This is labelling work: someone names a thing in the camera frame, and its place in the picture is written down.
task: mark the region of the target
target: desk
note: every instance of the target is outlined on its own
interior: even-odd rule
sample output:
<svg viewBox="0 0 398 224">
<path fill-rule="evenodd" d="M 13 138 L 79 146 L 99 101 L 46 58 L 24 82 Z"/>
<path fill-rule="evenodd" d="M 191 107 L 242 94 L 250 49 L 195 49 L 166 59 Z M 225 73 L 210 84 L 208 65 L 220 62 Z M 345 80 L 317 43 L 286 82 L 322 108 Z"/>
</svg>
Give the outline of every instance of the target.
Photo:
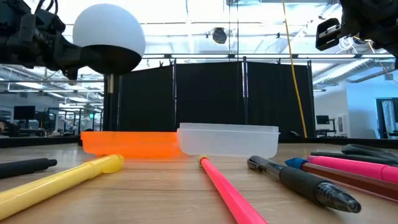
<svg viewBox="0 0 398 224">
<path fill-rule="evenodd" d="M 280 144 L 274 158 L 283 162 L 312 151 L 336 152 L 326 144 Z M 0 149 L 0 162 L 48 157 L 58 165 L 45 172 L 0 180 L 0 190 L 77 166 L 93 159 L 76 144 Z M 246 158 L 210 157 L 254 208 L 271 224 L 398 222 L 398 203 L 345 188 L 362 205 L 359 214 L 320 208 L 278 181 L 248 170 Z M 104 174 L 28 208 L 2 224 L 234 223 L 197 157 L 166 161 L 126 160 L 124 170 Z"/>
</svg>

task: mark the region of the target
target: computer monitor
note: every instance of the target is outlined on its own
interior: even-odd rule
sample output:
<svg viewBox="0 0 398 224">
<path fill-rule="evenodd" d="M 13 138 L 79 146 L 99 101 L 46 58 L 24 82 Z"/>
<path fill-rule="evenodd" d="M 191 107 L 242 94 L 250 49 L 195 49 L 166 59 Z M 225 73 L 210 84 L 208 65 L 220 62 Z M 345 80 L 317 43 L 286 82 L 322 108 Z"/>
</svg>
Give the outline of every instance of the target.
<svg viewBox="0 0 398 224">
<path fill-rule="evenodd" d="M 330 124 L 328 115 L 317 115 L 317 124 Z"/>
<path fill-rule="evenodd" d="M 35 119 L 35 106 L 15 106 L 14 119 L 16 120 L 30 120 Z"/>
</svg>

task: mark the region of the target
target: pink highlighter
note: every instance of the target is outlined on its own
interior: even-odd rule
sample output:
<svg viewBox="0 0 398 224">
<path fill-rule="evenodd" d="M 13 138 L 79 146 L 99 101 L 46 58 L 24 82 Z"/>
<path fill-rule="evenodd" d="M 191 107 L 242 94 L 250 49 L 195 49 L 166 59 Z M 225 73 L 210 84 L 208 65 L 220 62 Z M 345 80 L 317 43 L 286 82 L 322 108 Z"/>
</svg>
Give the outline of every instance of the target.
<svg viewBox="0 0 398 224">
<path fill-rule="evenodd" d="M 398 167 L 326 156 L 308 156 L 307 160 L 312 164 L 398 184 Z"/>
</svg>

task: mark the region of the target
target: rubber grip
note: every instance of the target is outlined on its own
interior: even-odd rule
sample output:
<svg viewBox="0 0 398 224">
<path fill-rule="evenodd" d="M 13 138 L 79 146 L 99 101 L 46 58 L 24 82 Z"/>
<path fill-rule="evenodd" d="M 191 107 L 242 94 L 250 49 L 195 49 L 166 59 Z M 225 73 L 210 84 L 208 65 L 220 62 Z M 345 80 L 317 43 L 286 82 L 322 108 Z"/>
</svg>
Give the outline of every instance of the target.
<svg viewBox="0 0 398 224">
<path fill-rule="evenodd" d="M 280 181 L 290 190 L 311 200 L 313 203 L 322 206 L 317 199 L 317 187 L 320 183 L 329 182 L 302 170 L 285 167 L 279 172 Z"/>
<path fill-rule="evenodd" d="M 57 165 L 57 161 L 55 159 L 47 158 L 0 163 L 0 179 L 31 174 L 33 172 L 45 170 L 50 166 L 55 165 Z"/>
</svg>

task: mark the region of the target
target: white sphere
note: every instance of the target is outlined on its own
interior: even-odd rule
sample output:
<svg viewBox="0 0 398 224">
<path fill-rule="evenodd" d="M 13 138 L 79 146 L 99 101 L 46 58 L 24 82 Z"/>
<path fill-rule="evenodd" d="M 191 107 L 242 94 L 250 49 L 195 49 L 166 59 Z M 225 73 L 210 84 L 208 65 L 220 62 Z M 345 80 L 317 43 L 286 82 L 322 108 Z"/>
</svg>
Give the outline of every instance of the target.
<svg viewBox="0 0 398 224">
<path fill-rule="evenodd" d="M 85 9 L 73 26 L 73 43 L 102 55 L 102 62 L 89 65 L 100 73 L 129 72 L 139 64 L 146 47 L 144 31 L 137 19 L 113 4 Z"/>
</svg>

